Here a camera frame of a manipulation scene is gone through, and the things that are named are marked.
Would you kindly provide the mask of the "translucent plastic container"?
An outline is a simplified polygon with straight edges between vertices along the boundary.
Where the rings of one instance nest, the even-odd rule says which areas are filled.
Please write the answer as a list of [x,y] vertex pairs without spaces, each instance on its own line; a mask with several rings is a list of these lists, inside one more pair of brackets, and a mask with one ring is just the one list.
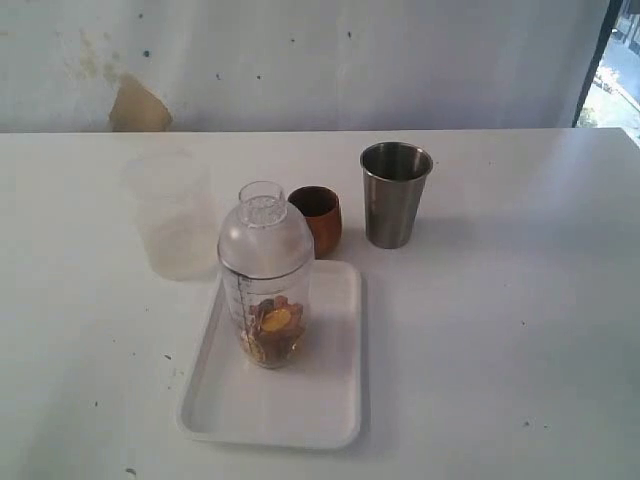
[[121,183],[151,270],[173,281],[208,277],[219,227],[209,163],[186,150],[154,152],[129,160]]

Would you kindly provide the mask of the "clear plastic shaker cup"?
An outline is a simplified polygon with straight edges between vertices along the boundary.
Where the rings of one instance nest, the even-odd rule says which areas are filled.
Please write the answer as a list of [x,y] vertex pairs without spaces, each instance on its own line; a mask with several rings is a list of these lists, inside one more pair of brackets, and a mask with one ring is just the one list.
[[236,337],[257,365],[276,369],[294,355],[311,317],[310,278],[313,262],[270,279],[222,270],[222,281]]

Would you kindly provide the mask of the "dark window frame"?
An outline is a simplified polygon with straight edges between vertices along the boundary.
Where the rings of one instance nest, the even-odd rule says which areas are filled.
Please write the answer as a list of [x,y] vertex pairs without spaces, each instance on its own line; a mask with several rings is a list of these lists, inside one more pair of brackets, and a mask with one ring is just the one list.
[[608,3],[604,19],[602,21],[602,24],[599,30],[596,46],[588,66],[580,94],[578,96],[578,100],[577,100],[577,104],[576,104],[576,108],[574,111],[574,116],[571,124],[572,128],[575,128],[577,126],[584,103],[586,101],[589,90],[591,88],[591,84],[595,77],[600,61],[604,55],[604,51],[608,44],[609,38],[611,36],[611,32],[616,24],[622,4],[623,4],[622,0],[610,0]]

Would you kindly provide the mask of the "white plastic tray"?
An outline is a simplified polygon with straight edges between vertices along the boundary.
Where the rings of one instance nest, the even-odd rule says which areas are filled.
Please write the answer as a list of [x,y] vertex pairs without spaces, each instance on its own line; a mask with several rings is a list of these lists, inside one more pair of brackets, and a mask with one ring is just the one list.
[[291,364],[264,369],[241,351],[217,279],[176,423],[196,441],[312,450],[350,444],[361,425],[362,281],[353,265],[311,272],[310,328]]

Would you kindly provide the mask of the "stainless steel cup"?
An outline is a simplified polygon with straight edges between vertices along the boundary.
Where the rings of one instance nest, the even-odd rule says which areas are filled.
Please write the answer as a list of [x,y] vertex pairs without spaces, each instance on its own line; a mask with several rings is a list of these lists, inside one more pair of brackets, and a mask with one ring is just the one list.
[[380,142],[360,156],[367,239],[382,249],[406,245],[433,169],[431,156],[404,142]]

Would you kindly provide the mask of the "clear plastic dome lid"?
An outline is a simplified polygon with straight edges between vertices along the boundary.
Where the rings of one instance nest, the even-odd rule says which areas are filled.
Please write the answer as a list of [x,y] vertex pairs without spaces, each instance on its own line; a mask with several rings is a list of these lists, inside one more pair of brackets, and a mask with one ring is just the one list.
[[226,269],[261,280],[287,276],[315,257],[304,216],[270,181],[241,188],[237,205],[222,221],[217,252]]

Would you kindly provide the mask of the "brown wooden cup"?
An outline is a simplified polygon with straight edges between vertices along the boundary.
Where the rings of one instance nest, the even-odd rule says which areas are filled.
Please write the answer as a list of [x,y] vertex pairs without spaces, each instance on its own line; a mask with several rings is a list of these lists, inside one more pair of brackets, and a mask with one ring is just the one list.
[[337,194],[324,186],[304,186],[291,192],[288,201],[307,222],[314,239],[315,258],[331,254],[340,242],[343,227]]

